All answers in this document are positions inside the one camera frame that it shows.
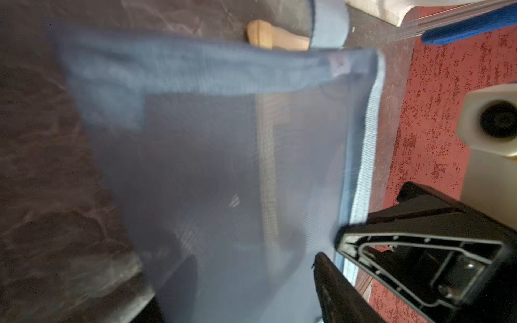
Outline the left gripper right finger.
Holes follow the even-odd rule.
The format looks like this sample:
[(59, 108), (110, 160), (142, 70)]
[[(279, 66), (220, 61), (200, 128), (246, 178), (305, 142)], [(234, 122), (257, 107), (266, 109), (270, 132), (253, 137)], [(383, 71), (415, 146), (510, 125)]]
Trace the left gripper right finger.
[(325, 253), (315, 256), (313, 272), (324, 323), (384, 321)]

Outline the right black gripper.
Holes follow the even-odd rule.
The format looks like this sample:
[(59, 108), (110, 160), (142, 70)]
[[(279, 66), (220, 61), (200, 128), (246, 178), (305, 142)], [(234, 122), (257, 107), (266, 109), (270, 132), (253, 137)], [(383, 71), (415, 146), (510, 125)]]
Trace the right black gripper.
[(428, 322), (516, 321), (516, 231), (432, 187), (405, 183), (334, 243)]

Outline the dark grey mesh pouch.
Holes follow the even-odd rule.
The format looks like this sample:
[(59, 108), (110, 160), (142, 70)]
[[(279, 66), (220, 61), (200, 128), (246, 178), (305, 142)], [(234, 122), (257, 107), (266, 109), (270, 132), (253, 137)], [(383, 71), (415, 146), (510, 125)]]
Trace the dark grey mesh pouch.
[(350, 30), (350, 15), (343, 0), (312, 0), (309, 49), (342, 48)]

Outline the dark blue mesh pouch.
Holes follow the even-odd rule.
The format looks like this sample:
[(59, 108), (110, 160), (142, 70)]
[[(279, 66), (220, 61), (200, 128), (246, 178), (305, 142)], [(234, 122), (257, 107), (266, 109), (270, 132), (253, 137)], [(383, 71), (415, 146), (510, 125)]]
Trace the dark blue mesh pouch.
[(385, 58), (54, 26), (166, 322), (317, 322), (315, 255), (370, 204)]

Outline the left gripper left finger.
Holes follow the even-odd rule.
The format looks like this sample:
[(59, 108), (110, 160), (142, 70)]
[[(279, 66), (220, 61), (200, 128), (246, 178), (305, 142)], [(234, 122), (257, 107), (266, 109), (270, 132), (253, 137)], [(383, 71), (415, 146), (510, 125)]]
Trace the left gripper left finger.
[(156, 298), (153, 297), (144, 309), (134, 317), (131, 323), (165, 323)]

